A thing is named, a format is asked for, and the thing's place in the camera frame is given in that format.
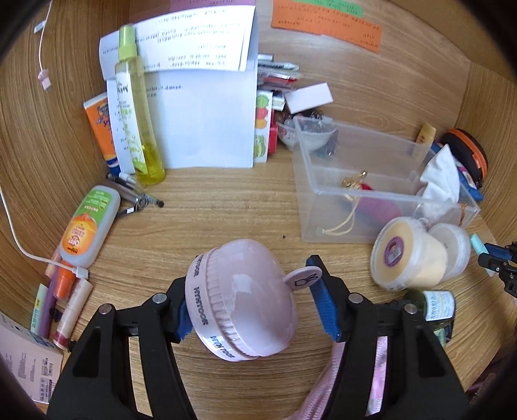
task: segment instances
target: pink strap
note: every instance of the pink strap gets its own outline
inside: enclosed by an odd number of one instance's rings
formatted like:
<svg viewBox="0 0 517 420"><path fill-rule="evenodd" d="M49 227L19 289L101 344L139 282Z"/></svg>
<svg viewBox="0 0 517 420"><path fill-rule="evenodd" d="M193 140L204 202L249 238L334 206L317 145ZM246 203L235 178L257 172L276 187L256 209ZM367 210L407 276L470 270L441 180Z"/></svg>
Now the pink strap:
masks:
<svg viewBox="0 0 517 420"><path fill-rule="evenodd" d="M322 418L330 392L338 375L339 363L341 362L344 349L345 343L335 343L332 346L330 363L323 370L301 408L285 420L320 420ZM388 337L378 337L375 353L375 370L367 415L378 413L381 410L384 383L386 382L387 354Z"/></svg>

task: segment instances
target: plastic storage box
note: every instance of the plastic storage box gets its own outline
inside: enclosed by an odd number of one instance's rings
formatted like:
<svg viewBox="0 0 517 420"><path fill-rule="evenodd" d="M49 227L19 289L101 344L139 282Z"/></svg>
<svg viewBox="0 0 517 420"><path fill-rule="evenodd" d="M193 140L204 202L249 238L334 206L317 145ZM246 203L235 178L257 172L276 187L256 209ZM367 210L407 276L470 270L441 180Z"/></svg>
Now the plastic storage box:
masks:
<svg viewBox="0 0 517 420"><path fill-rule="evenodd" d="M298 143L293 166L300 214L301 237L306 242L374 243L381 229L400 216L423 217L432 208L437 223L467 226L479 207L460 186L458 204L416 196L424 186L420 175L434 156L425 145L339 122L321 123L295 118ZM315 132L333 132L332 145L314 149ZM423 161L413 157L425 156ZM343 187L345 179L359 179L372 190Z"/></svg>

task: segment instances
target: yellow liquid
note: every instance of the yellow liquid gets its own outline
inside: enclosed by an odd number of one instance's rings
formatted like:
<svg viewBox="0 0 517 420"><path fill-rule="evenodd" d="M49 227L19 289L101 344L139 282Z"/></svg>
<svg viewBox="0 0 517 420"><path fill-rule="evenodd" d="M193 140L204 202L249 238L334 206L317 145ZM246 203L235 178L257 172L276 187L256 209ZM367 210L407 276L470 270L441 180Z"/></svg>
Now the yellow liquid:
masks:
<svg viewBox="0 0 517 420"><path fill-rule="evenodd" d="M136 175L144 185L158 184L165 179L165 169L156 146L155 133L151 123L142 59L137 56L117 63L115 73L128 73L130 75L134 113L147 166L147 174L136 169Z"/></svg>

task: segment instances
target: pink lid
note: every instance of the pink lid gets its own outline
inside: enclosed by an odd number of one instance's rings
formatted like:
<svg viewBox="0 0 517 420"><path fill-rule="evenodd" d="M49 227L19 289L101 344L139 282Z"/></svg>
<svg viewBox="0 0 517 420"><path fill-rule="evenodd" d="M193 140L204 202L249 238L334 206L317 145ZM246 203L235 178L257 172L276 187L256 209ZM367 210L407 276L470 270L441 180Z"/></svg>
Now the pink lid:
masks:
<svg viewBox="0 0 517 420"><path fill-rule="evenodd" d="M315 283L322 272L303 267L285 275L262 244L229 242L194 259L185 282L190 319L199 338L229 361L284 350L298 325L293 291Z"/></svg>

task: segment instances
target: purple tube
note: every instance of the purple tube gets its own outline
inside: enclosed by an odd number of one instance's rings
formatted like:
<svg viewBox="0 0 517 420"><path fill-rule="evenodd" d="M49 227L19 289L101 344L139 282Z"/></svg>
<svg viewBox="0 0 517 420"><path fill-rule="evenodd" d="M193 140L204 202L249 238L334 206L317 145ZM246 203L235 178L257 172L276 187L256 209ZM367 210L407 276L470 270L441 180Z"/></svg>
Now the purple tube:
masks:
<svg viewBox="0 0 517 420"><path fill-rule="evenodd" d="M59 247L56 248L52 254L52 261L60 262L61 254L59 253ZM56 304L56 298L54 296L54 289L57 284L57 266L49 264L45 270L45 276L50 280L49 290L43 303L43 309L41 311L41 323L39 324L38 335L43 338L49 337L50 324L52 319L50 317L50 310Z"/></svg>

